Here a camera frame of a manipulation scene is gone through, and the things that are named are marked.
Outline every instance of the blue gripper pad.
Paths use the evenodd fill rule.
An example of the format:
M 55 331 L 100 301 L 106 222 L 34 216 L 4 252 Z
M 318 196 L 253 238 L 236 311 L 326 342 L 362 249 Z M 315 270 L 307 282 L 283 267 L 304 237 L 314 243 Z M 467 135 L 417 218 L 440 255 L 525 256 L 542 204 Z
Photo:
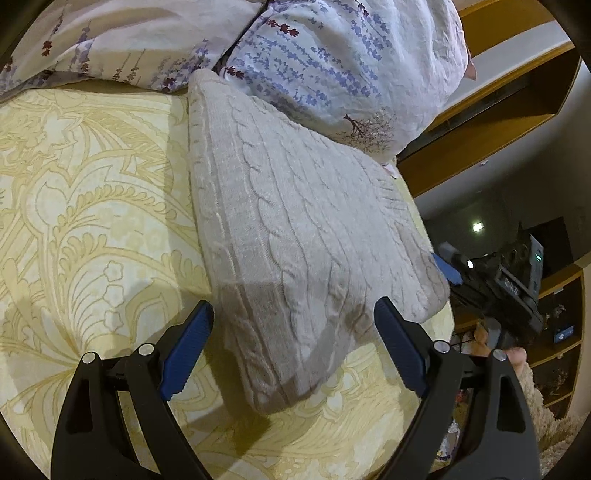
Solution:
M 164 362 L 160 395 L 170 401 L 184 386 L 212 331 L 213 308 L 203 303 Z
M 453 268 L 449 263 L 447 263 L 444 259 L 442 259 L 439 255 L 433 254 L 433 258 L 435 259 L 435 263 L 441 270 L 441 273 L 445 275 L 445 278 L 449 283 L 453 283 L 454 285 L 462 285 L 464 283 L 464 279 L 462 278 L 462 274 L 458 272 L 455 268 Z
M 415 348 L 401 322 L 405 322 L 391 302 L 379 299 L 374 307 L 374 323 L 404 386 L 423 398 L 427 394 L 425 360 Z

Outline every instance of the bed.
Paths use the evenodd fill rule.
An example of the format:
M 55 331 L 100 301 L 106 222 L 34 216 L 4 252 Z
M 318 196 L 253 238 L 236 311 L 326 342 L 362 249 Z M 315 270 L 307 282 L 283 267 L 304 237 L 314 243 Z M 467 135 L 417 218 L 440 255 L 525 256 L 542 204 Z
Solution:
M 88 80 L 0 105 L 0 412 L 46 475 L 84 352 L 126 354 L 211 295 L 188 147 L 184 94 Z M 392 181 L 426 238 L 404 181 Z M 449 304 L 423 327 L 449 339 Z M 121 401 L 138 457 L 155 468 Z M 214 333 L 170 405 L 214 478 L 358 480 L 391 456 L 418 400 L 370 344 L 311 397 L 260 416 Z

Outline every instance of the cushion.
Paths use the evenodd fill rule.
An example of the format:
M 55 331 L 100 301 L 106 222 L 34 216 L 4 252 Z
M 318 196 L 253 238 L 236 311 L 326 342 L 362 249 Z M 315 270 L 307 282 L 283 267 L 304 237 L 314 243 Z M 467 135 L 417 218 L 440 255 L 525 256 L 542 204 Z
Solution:
M 54 0 L 4 65 L 0 95 L 88 77 L 173 92 L 186 86 L 194 69 L 212 68 L 263 4 Z
M 383 163 L 443 110 L 467 65 L 451 0 L 275 0 L 220 74 Z
M 199 239 L 226 347 L 262 413 L 317 390 L 375 340 L 388 296 L 424 322 L 449 295 L 389 175 L 200 70 L 189 90 Z

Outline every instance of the floral pillowcase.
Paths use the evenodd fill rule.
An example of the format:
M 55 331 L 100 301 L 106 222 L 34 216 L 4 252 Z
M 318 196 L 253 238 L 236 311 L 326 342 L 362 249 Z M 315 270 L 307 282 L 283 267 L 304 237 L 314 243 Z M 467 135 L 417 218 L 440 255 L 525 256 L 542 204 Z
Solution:
M 264 3 L 54 0 L 0 72 L 0 100 L 88 78 L 173 92 L 194 70 L 212 68 Z
M 451 0 L 275 0 L 220 74 L 385 163 L 441 112 L 468 67 Z

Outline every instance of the knitted cushion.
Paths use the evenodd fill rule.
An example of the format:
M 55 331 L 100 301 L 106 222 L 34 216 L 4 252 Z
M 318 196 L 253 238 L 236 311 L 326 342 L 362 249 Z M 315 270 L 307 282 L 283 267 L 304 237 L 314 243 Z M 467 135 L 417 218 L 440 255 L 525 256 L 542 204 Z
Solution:
M 449 294 L 390 176 L 212 72 L 189 87 L 192 189 L 218 324 L 262 413 L 377 338 L 389 296 L 423 322 Z

